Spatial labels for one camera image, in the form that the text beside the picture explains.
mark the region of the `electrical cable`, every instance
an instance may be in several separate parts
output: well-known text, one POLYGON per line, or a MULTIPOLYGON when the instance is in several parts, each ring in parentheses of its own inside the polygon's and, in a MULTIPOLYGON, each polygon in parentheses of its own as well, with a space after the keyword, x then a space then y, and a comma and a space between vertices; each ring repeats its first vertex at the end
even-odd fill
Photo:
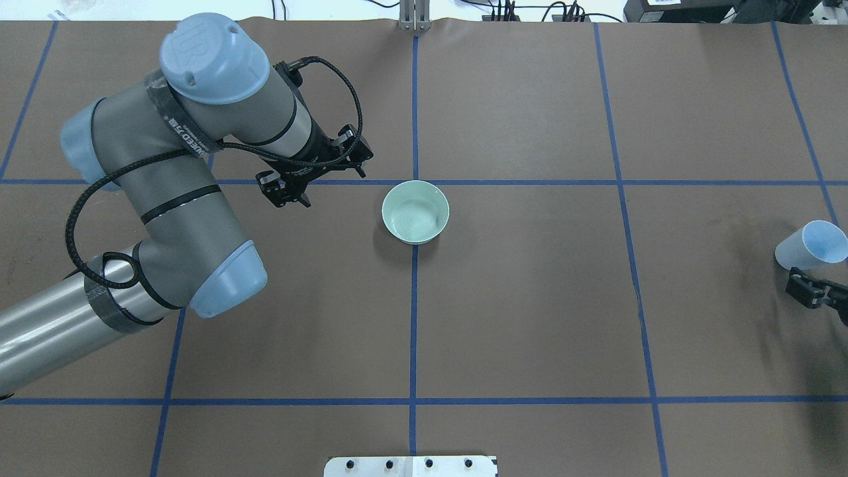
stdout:
POLYGON ((382 3, 379 3, 377 0, 365 0, 365 1, 368 2, 368 3, 374 3, 375 5, 379 5, 383 8, 395 8, 398 5, 400 5, 400 2, 392 3, 391 5, 383 5, 382 3))
MULTIPOLYGON (((288 9, 286 8, 286 0, 280 0, 282 5, 282 19, 288 20, 288 9)), ((276 20, 276 2, 271 0, 271 18, 276 20)))
POLYGON ((553 7, 555 7, 557 4, 562 5, 562 16, 563 16, 563 18, 565 18, 566 8, 568 8, 568 5, 566 5, 565 2, 553 2, 551 5, 548 5, 548 8, 544 11, 544 15, 542 15, 542 21, 544 21, 544 19, 548 18, 548 13, 550 13, 550 10, 553 7))
MULTIPOLYGON (((488 6, 486 3, 477 3, 472 0, 459 0, 463 3, 468 3, 469 5, 477 5, 478 7, 486 7, 488 6)), ((548 5, 516 5, 515 8, 548 8, 548 5)))
MULTIPOLYGON (((486 1, 488 2, 488 6, 494 8, 494 4, 491 2, 491 0, 486 0, 486 1)), ((486 6, 486 3, 472 2, 471 0, 460 0, 460 2, 468 3, 469 5, 474 5, 474 6, 477 6, 477 7, 485 7, 486 6)))
POLYGON ((580 15, 580 17, 581 17, 581 18, 586 18, 586 17, 589 17, 589 16, 598 16, 598 17, 612 18, 613 20, 617 21, 618 23, 625 23, 624 21, 619 20, 618 18, 616 18, 616 17, 614 17, 614 16, 612 16, 612 15, 608 15, 608 14, 582 14, 582 15, 580 15))
MULTIPOLYGON (((337 68, 335 65, 330 63, 329 61, 318 57, 318 56, 307 56, 303 57, 297 61, 293 61, 290 64, 287 64, 287 67, 290 70, 299 70, 300 68, 305 67, 306 65, 312 65, 313 63, 321 63, 325 65, 327 68, 332 70, 341 80, 344 82, 344 85, 348 87, 351 96, 354 99, 354 105, 356 106, 356 134, 354 135, 354 141, 348 146, 347 149, 343 150, 342 153, 334 160, 324 161, 324 162, 307 162, 302 160, 292 160, 286 156, 273 154, 263 149, 255 148, 253 146, 248 146, 246 144, 240 143, 225 143, 223 140, 217 141, 219 147, 222 149, 241 149, 244 151, 248 151, 254 154, 258 154, 266 159, 278 160, 280 162, 298 166, 298 167, 309 167, 309 168, 318 168, 318 167, 326 167, 326 166, 334 166, 343 160, 347 159, 350 156, 350 153, 354 151, 356 146, 359 145, 362 140, 362 104, 360 103, 359 95, 356 94, 356 90, 354 89, 354 85, 351 84, 350 80, 347 76, 342 73, 342 71, 337 68)), ((151 164, 156 164, 157 162, 162 162, 165 160, 171 160, 176 157, 181 157, 187 155, 187 151, 185 149, 178 149, 173 151, 168 151, 162 154, 152 155, 142 160, 137 160, 127 166, 123 166, 119 169, 116 169, 105 177, 101 177, 95 183, 88 186, 85 191, 80 195, 79 199, 76 200, 74 206, 70 209, 70 213, 68 215, 68 221, 65 223, 64 227, 64 244, 65 248, 68 250, 68 257, 70 257, 70 261, 76 267, 76 270, 81 272, 86 277, 90 278, 93 282, 100 284, 104 287, 111 289, 129 289, 138 283, 141 278, 141 264, 138 260, 132 258, 129 255, 118 253, 118 252, 104 252, 103 253, 103 267, 105 270, 106 262, 117 260, 117 261, 125 261, 130 264, 132 267, 132 277, 125 282, 114 282, 109 280, 104 275, 101 275, 91 268, 80 258, 80 252, 76 248, 76 240, 75 240, 75 230, 76 223, 79 221, 80 214, 82 213, 83 207, 85 207, 86 202, 100 190, 106 184, 117 180, 120 177, 123 177, 125 174, 129 174, 136 169, 140 169, 144 166, 150 166, 151 164)))

